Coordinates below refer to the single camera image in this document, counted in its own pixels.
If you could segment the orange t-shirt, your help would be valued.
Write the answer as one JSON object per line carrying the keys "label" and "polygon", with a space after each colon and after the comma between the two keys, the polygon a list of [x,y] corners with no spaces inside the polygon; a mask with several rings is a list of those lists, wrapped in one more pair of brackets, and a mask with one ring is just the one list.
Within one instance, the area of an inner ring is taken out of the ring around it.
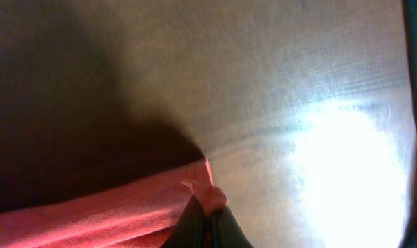
{"label": "orange t-shirt", "polygon": [[161,247],[191,198],[203,216],[227,206],[206,160],[90,196],[0,214],[0,247]]}

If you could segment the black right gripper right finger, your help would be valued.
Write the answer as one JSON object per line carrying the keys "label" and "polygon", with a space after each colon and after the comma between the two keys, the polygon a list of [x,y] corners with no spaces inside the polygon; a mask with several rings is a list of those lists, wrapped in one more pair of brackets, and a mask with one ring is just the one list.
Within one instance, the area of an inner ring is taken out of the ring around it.
{"label": "black right gripper right finger", "polygon": [[209,224],[211,248],[253,248],[229,207],[212,212]]}

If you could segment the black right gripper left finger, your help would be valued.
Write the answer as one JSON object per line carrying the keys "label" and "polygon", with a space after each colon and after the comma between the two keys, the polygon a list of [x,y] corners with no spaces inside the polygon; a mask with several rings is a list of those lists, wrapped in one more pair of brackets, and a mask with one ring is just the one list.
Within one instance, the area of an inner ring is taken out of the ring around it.
{"label": "black right gripper left finger", "polygon": [[169,238],[161,248],[203,248],[206,217],[202,204],[193,195]]}

